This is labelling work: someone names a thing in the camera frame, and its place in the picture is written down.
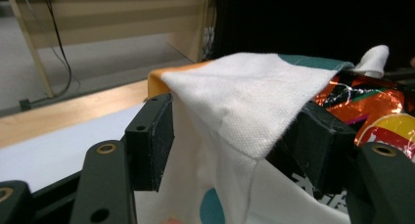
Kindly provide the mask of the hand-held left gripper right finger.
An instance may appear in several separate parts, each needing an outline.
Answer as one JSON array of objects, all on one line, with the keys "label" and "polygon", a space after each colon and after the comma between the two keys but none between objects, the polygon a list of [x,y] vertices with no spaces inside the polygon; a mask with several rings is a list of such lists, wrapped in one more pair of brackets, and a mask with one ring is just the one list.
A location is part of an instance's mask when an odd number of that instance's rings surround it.
[{"label": "hand-held left gripper right finger", "polygon": [[267,160],[286,176],[305,175],[321,194],[339,194],[355,130],[314,102],[306,103]]}]

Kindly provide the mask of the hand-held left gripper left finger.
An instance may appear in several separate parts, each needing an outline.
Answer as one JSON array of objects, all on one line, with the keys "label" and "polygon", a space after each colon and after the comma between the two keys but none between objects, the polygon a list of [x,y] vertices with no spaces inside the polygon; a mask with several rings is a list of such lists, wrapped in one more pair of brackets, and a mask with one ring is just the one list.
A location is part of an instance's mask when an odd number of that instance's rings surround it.
[{"label": "hand-held left gripper left finger", "polygon": [[172,95],[149,99],[124,132],[135,191],[157,191],[174,141]]}]

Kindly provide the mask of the orange foil snack packet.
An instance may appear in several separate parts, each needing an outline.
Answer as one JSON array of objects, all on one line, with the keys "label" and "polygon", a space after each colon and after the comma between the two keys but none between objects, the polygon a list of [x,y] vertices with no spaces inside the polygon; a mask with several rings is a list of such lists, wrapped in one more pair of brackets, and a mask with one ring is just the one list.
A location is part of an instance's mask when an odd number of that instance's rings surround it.
[{"label": "orange foil snack packet", "polygon": [[393,146],[415,163],[415,91],[342,71],[314,101],[356,131],[356,146],[369,142]]}]

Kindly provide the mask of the white green orange tote bag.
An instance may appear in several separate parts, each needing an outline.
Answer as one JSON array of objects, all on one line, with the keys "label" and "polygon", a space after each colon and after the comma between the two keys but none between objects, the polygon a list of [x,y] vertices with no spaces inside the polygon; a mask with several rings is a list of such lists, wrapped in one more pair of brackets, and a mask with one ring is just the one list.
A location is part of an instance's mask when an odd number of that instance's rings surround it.
[{"label": "white green orange tote bag", "polygon": [[380,78],[385,45],[361,61],[238,53],[159,69],[149,94],[173,95],[176,138],[156,193],[139,192],[139,224],[350,224],[266,161],[300,112],[342,69]]}]

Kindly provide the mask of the wooden table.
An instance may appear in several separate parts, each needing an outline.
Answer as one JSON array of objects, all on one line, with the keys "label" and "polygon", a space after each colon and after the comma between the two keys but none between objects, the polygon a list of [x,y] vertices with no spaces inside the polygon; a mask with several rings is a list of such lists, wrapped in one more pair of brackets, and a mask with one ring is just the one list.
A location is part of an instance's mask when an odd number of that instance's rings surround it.
[{"label": "wooden table", "polygon": [[0,149],[126,110],[143,103],[147,96],[148,82],[141,80],[51,106],[0,117]]}]

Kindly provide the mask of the dark curtain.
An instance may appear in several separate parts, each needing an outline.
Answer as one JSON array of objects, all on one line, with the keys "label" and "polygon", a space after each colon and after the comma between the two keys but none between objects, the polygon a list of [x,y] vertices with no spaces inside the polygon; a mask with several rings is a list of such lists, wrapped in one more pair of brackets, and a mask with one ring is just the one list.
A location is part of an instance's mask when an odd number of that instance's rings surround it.
[{"label": "dark curtain", "polygon": [[415,57],[415,0],[216,0],[212,55],[297,54],[356,63],[377,45],[388,69]]}]

